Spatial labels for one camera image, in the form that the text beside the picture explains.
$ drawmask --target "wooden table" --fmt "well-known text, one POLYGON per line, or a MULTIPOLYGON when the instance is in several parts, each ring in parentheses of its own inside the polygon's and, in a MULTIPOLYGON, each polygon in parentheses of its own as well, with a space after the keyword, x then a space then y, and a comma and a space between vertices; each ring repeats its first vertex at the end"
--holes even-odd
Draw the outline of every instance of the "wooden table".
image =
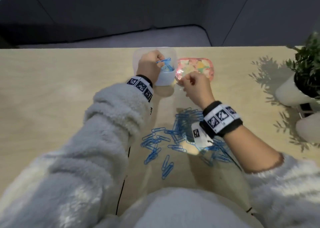
MULTIPOLYGON (((125 82, 132 74, 135 48, 0 50, 0 193, 36 156, 63 145, 81 126, 84 111, 101 88, 125 82)), ((275 149, 320 164, 320 150, 302 142, 294 131, 298 114, 279 105, 272 94, 291 72, 283 61, 294 51, 285 47, 176 48, 178 58, 208 58, 214 64, 216 99, 230 104, 246 127, 275 149)), ((154 117, 142 133, 170 127, 180 108, 194 104, 178 85, 155 89, 154 117)), ((171 151, 175 167, 166 180, 164 149, 147 166, 149 150, 131 146, 129 171, 118 214, 139 197, 167 186, 201 188, 249 207, 246 184, 232 164, 209 168, 196 156, 171 151)))

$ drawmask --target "white flower pot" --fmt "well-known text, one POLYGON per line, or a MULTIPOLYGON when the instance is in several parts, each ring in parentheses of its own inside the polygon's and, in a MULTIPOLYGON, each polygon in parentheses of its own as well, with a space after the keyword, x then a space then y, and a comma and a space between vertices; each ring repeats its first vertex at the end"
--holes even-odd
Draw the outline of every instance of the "white flower pot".
POLYGON ((307 96, 296 87, 294 74, 275 91, 275 97, 288 107, 316 101, 315 98, 307 96))
POLYGON ((298 135, 309 143, 320 143, 320 112, 300 119, 296 130, 298 135))

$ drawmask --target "hand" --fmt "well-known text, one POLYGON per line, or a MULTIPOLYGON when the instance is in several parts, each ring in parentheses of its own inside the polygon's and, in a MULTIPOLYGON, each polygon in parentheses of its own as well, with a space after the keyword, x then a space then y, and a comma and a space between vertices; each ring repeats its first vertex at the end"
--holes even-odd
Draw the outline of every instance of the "hand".
POLYGON ((159 62, 158 64, 156 62, 164 59, 165 57, 159 50, 142 55, 138 63, 137 75, 148 77, 152 84, 154 84, 158 80, 161 67, 165 65, 163 62, 159 62))
POLYGON ((191 72, 184 76, 179 84, 184 87, 183 91, 186 92, 186 97, 189 97, 202 110, 215 101, 210 80, 203 74, 191 72))

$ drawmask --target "right hand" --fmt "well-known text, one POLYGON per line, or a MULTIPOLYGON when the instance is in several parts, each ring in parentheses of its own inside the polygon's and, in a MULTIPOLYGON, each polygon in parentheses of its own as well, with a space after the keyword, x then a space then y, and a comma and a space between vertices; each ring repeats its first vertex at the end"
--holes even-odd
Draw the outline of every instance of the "right hand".
POLYGON ((193 71, 184 76, 179 84, 184 87, 186 97, 189 97, 202 110, 215 101, 210 80, 203 74, 193 71))

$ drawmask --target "left hand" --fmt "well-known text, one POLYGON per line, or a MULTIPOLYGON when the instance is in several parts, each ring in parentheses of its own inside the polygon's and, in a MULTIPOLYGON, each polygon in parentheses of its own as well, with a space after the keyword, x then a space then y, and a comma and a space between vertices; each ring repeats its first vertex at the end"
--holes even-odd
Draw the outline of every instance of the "left hand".
POLYGON ((151 80, 152 84, 158 80, 161 67, 165 64, 163 62, 156 63, 157 61, 164 60, 165 57, 159 50, 154 50, 142 55, 138 63, 137 75, 144 75, 151 80))

